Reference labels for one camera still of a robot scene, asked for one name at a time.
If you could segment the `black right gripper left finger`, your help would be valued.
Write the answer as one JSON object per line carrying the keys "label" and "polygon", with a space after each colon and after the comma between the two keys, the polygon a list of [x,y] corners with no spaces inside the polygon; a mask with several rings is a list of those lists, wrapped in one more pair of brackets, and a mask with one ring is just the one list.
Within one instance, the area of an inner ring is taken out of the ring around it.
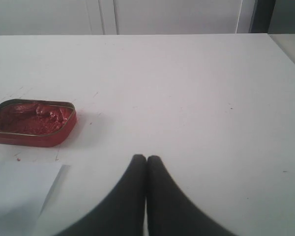
{"label": "black right gripper left finger", "polygon": [[111,192],[58,236],[142,236],[146,204],[147,159],[135,154]]}

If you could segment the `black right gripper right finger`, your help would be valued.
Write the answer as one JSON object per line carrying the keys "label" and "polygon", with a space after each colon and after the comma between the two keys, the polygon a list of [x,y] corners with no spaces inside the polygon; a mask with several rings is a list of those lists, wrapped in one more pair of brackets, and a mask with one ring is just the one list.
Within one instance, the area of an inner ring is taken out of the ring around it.
{"label": "black right gripper right finger", "polygon": [[147,227],[150,236],[226,235],[186,197],[158,156],[147,159]]}

